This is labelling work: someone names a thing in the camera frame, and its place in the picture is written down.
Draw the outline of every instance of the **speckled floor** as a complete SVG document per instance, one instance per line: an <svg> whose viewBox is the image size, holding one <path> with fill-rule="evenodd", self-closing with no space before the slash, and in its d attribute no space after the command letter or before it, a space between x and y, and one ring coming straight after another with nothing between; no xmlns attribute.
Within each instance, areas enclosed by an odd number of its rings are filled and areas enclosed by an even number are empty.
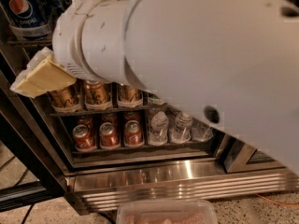
<svg viewBox="0 0 299 224"><path fill-rule="evenodd" d="M284 203L299 202L299 193L266 195ZM299 207L284 207L268 203L258 197L248 196L211 201L219 224L299 224ZM0 224L19 224L29 206L0 213ZM26 224L108 224L96 215L79 216L66 202L59 198L37 203Z"/></svg>

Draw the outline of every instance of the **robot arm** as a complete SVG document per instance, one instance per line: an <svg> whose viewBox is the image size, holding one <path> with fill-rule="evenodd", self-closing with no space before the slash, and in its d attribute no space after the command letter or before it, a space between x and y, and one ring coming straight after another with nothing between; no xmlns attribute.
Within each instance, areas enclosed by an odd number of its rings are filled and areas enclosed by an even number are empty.
<svg viewBox="0 0 299 224"><path fill-rule="evenodd" d="M53 48L77 77L155 93L299 174L296 16L284 0L77 0Z"/></svg>

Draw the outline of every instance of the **orange cable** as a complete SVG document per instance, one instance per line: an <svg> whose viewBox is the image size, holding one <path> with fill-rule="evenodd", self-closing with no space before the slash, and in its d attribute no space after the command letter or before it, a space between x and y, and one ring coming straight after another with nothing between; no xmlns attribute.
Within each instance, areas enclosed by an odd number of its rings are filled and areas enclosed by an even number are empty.
<svg viewBox="0 0 299 224"><path fill-rule="evenodd" d="M299 203L281 203L281 202L266 198L260 194L255 194L255 195L257 195L258 197L260 197L270 203L276 204L276 205L282 205L282 206L287 206L287 207L299 207Z"/></svg>

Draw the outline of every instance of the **black cable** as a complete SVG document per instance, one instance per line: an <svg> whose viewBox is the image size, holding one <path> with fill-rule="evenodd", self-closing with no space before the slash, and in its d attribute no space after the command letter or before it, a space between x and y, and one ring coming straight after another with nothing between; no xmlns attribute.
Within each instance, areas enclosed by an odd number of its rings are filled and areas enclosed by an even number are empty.
<svg viewBox="0 0 299 224"><path fill-rule="evenodd" d="M20 177L20 179L19 179L19 181L18 182L16 182L16 184L13 186L13 187L16 187L16 186L18 186L22 181L23 181L23 179L25 178L25 176L28 174L28 172L29 172L29 169L28 168L26 168L26 170L25 170L25 172L24 173L22 173L22 175L21 175L21 177Z"/></svg>
<svg viewBox="0 0 299 224"><path fill-rule="evenodd" d="M28 211L27 211L25 217L23 218L21 224L25 224L26 219L28 218L28 216L29 216L29 214L30 214L30 212L31 212L31 210L32 210L33 207L34 207L34 204L32 204L32 205L29 207L29 209L28 209Z"/></svg>
<svg viewBox="0 0 299 224"><path fill-rule="evenodd" d="M6 167L8 166L14 159L16 158L16 156L13 156L12 158L10 158L8 161L6 161L1 167L0 167L0 172Z"/></svg>
<svg viewBox="0 0 299 224"><path fill-rule="evenodd" d="M107 214L105 214L105 213L97 213L97 214L99 216L107 219L111 224L115 224L115 221L110 216L108 216Z"/></svg>

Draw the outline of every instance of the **metal base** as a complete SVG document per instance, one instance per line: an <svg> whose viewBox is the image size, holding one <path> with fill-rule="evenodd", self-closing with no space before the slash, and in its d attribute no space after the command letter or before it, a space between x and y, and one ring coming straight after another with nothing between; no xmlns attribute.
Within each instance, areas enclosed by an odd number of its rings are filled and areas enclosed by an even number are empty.
<svg viewBox="0 0 299 224"><path fill-rule="evenodd" d="M182 161L78 175L70 179L69 188L66 199L84 215L148 199L209 200L299 189L299 178L286 168L226 174L214 161Z"/></svg>

